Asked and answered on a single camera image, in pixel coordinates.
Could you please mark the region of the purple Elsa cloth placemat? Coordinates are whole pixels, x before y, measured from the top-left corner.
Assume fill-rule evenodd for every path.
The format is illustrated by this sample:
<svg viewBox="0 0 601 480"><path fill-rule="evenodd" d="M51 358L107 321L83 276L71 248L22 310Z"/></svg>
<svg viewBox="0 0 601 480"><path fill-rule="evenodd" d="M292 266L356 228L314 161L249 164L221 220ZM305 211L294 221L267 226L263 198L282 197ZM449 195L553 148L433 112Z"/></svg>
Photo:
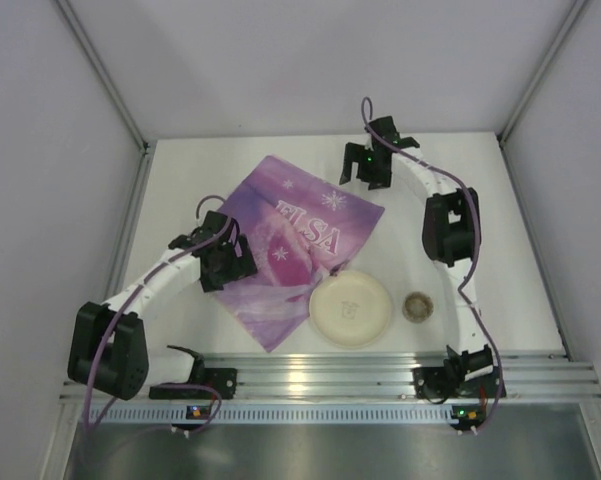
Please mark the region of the purple Elsa cloth placemat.
<svg viewBox="0 0 601 480"><path fill-rule="evenodd" d="M354 259L385 209L267 156L220 211L238 222L257 273L216 297L271 352L308 318L313 290Z"/></svg>

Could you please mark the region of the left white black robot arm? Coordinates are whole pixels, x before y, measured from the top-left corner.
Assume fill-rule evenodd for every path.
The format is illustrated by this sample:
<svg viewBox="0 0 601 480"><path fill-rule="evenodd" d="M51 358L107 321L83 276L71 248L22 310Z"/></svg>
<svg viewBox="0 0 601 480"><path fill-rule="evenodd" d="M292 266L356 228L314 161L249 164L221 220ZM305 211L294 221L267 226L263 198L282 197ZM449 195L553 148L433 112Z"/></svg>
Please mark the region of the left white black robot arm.
<svg viewBox="0 0 601 480"><path fill-rule="evenodd" d="M201 226L172 240L139 279L106 301L87 302L78 310L69 379L120 400L134 398L145 387L165 392L204 384L203 356L176 345L150 349L146 325L190 286L214 293L256 272L238 221L208 212Z"/></svg>

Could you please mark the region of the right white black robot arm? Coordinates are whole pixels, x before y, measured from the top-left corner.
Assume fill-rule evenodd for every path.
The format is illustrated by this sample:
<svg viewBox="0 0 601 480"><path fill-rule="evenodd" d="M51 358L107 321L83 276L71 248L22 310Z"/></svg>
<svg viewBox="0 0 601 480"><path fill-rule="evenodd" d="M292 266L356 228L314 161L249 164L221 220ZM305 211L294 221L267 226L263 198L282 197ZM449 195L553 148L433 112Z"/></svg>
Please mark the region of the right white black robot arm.
<svg viewBox="0 0 601 480"><path fill-rule="evenodd" d="M476 190L427 162L420 144L398 132L391 116L365 122L369 139L345 145L340 183L357 178L370 190L399 179L424 204L422 245L445 282L446 358L441 390L455 391L491 374L496 362L478 308L474 275L482 242Z"/></svg>

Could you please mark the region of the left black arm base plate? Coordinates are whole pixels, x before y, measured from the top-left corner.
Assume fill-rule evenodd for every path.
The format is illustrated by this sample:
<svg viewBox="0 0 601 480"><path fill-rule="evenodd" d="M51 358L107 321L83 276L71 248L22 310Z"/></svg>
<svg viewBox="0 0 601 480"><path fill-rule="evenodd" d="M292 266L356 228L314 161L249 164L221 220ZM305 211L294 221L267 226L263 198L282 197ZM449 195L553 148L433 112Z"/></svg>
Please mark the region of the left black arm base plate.
<svg viewBox="0 0 601 480"><path fill-rule="evenodd" d="M149 389L149 398L152 400L212 400L218 398L231 400L236 392L237 377L238 370L235 368L206 368L201 380L196 380L194 384L210 388L210 391L200 388L181 389L159 385Z"/></svg>

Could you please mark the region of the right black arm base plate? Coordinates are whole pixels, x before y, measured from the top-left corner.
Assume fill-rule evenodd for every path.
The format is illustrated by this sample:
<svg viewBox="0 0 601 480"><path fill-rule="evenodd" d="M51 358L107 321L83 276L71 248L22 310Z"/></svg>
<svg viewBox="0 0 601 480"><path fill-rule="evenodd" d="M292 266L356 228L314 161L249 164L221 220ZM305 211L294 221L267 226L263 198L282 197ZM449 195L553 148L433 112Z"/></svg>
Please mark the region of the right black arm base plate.
<svg viewBox="0 0 601 480"><path fill-rule="evenodd" d="M413 370L413 380L418 399L441 404L451 399L494 399L504 385L499 369L485 376L456 383L450 380L442 367L419 367Z"/></svg>

